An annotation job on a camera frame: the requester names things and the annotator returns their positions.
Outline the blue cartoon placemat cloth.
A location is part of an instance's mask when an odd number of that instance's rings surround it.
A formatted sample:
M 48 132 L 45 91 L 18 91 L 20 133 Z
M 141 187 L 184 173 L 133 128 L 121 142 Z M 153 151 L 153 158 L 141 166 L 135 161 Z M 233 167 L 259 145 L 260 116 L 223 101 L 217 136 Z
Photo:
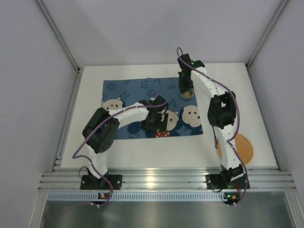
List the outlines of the blue cartoon placemat cloth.
M 101 106 L 106 110 L 114 110 L 130 106 L 140 100 L 149 101 L 155 95 L 161 95 L 169 104 L 166 131 L 146 132 L 141 129 L 141 124 L 136 122 L 120 128 L 116 135 L 118 140 L 190 136 L 203 133 L 196 98 L 184 100 L 181 97 L 177 77 L 105 80 Z

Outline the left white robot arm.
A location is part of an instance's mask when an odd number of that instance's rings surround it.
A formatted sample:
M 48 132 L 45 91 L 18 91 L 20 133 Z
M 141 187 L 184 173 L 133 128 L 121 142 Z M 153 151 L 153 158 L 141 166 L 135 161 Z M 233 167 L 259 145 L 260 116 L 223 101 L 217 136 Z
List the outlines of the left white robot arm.
M 141 100 L 116 110 L 98 108 L 82 131 L 89 149 L 90 176 L 105 179 L 108 173 L 106 151 L 112 146 L 120 128 L 135 125 L 145 132 L 166 131 L 169 104 L 162 96 Z

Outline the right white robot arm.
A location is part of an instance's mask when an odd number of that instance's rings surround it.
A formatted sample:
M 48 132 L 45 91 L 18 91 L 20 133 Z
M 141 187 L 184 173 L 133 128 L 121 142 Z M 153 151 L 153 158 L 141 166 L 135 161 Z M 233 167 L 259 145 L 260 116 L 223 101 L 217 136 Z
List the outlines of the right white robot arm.
M 235 137 L 239 130 L 239 124 L 234 128 L 235 120 L 239 119 L 235 94 L 222 83 L 212 79 L 202 61 L 193 61 L 189 54 L 182 54 L 178 56 L 178 63 L 181 68 L 179 72 L 181 97 L 186 100 L 191 99 L 195 94 L 194 86 L 197 86 L 209 100 L 207 118 L 221 148 L 222 179 L 231 182 L 243 177 L 244 164 L 235 145 Z

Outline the small beige ceramic cup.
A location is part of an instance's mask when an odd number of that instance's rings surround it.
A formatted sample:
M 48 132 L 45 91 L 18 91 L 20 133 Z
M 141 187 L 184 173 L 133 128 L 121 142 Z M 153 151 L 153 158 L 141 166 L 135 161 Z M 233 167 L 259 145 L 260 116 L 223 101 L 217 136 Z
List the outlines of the small beige ceramic cup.
M 195 95 L 194 89 L 190 89 L 189 91 L 181 93 L 180 95 L 183 99 L 190 100 Z

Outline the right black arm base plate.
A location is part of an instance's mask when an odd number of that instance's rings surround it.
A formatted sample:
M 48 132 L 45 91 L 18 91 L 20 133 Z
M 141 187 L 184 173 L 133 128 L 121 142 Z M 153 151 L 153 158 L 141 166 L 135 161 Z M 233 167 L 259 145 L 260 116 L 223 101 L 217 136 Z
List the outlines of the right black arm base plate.
M 233 181 L 226 182 L 220 174 L 208 174 L 206 175 L 206 184 L 208 190 L 215 192 L 219 192 L 220 190 L 244 190 L 245 187 L 250 188 L 249 181 L 245 175 Z

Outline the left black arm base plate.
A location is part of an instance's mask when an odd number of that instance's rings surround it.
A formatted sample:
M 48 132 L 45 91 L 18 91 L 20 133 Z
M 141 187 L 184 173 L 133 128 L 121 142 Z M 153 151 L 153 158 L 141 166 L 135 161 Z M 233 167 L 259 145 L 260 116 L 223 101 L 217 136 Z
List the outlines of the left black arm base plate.
M 119 190 L 122 185 L 122 175 L 106 175 L 106 178 L 111 183 L 113 190 Z M 94 176 L 83 175 L 81 184 L 81 190 L 110 190 L 110 184 L 103 178 L 97 179 Z

